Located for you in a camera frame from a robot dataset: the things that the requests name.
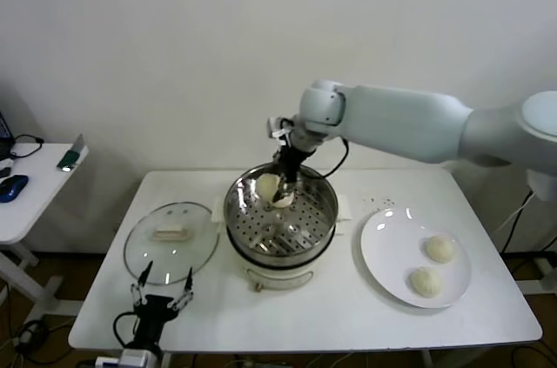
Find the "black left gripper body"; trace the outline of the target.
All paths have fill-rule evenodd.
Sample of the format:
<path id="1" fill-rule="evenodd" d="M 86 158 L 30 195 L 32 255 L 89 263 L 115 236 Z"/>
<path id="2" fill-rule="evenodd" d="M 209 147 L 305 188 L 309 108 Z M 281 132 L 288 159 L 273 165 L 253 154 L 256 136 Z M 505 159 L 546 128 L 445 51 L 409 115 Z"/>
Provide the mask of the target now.
<path id="1" fill-rule="evenodd" d="M 134 334 L 136 342 L 152 345 L 159 342 L 165 325 L 178 316 L 172 302 L 170 297 L 146 295 L 134 304 L 134 313 L 138 317 Z"/>

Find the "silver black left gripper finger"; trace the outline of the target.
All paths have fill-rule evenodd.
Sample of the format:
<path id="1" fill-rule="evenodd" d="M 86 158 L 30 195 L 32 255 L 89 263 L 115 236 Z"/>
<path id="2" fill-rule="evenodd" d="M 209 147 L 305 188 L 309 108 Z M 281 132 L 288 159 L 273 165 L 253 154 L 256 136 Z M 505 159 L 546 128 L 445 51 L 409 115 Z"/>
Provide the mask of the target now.
<path id="1" fill-rule="evenodd" d="M 146 299 L 143 295 L 143 289 L 150 275 L 152 265 L 153 261 L 150 261 L 145 269 L 141 272 L 137 282 L 131 285 L 131 296 L 134 306 L 140 306 L 141 304 L 146 303 Z"/>
<path id="2" fill-rule="evenodd" d="M 193 268 L 191 267 L 185 280 L 185 286 L 181 295 L 172 302 L 171 308 L 174 311 L 181 311 L 192 301 L 194 296 L 192 275 Z"/>

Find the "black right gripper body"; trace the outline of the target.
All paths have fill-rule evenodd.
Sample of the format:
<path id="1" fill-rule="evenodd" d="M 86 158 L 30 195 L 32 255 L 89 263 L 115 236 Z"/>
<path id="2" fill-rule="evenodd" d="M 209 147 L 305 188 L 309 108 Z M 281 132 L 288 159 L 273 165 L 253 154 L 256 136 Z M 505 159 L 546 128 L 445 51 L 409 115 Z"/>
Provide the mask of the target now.
<path id="1" fill-rule="evenodd" d="M 297 181 L 300 165 L 307 159 L 307 153 L 288 145 L 281 146 L 277 156 L 278 172 L 287 184 Z"/>

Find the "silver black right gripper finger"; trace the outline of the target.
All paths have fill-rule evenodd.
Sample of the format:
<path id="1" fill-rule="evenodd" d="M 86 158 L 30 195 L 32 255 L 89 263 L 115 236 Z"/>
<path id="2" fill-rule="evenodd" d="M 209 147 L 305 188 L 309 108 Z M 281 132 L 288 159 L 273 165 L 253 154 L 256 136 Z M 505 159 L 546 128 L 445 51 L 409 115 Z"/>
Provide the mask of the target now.
<path id="1" fill-rule="evenodd" d="M 282 177 L 277 181 L 277 189 L 272 197 L 274 204 L 290 204 L 293 200 L 293 185 L 287 183 Z"/>

